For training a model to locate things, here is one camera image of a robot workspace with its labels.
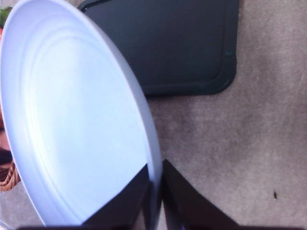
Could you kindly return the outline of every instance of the wicker basket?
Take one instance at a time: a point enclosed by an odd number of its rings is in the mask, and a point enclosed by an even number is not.
[[[20,182],[20,177],[14,161],[11,162],[9,169],[0,167],[0,191],[5,192],[11,190],[18,182]]]

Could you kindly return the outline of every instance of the beige carpet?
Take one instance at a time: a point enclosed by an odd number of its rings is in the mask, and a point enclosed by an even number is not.
[[[239,224],[307,228],[307,1],[242,0],[237,59],[218,95],[149,99],[162,154]],[[1,207],[39,223],[21,184]]]

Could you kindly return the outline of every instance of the white plate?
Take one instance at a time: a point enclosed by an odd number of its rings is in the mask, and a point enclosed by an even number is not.
[[[4,28],[0,73],[13,157],[46,225],[83,223],[145,164],[157,196],[161,156],[145,97],[84,14],[61,0],[19,2]]]

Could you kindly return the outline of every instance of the black object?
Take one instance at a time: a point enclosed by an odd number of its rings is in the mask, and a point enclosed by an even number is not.
[[[236,74],[238,0],[85,0],[147,95],[214,94]]]
[[[12,154],[10,151],[0,150],[0,164],[10,163],[12,161]]]
[[[239,226],[210,203],[168,161],[163,162],[163,200],[168,230],[303,230]]]
[[[82,226],[26,227],[20,230],[150,230],[152,183],[145,165],[129,184]]]
[[[164,161],[163,169],[163,199],[168,230],[303,230],[239,226],[200,195],[169,161]],[[27,227],[20,230],[146,230],[150,226],[150,187],[145,166],[118,196],[82,226]],[[140,212],[144,214],[144,221],[138,218]]]

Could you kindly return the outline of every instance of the green leaf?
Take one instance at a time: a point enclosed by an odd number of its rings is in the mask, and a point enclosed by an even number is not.
[[[9,16],[10,11],[0,9],[0,27],[3,28],[6,19]]]

